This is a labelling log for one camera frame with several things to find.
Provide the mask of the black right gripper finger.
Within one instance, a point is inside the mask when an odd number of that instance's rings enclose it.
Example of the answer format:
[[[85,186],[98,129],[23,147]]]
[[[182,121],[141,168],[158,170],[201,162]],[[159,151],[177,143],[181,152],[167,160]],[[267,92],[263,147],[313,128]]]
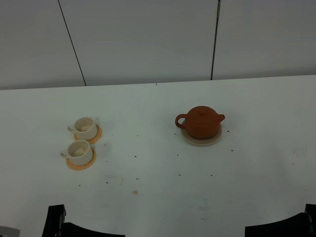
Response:
[[[309,218],[310,237],[316,237],[316,205],[306,204],[305,213],[308,215]]]
[[[245,227],[245,237],[312,237],[313,216],[299,213],[274,223]]]

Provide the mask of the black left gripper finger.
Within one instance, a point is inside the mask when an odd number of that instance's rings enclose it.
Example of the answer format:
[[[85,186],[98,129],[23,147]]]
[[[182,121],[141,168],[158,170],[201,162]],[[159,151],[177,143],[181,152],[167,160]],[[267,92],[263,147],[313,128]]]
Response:
[[[63,204],[48,207],[42,237],[61,237],[66,210]]]
[[[61,229],[62,237],[118,237],[115,234],[97,232],[82,228],[73,223],[64,223]]]

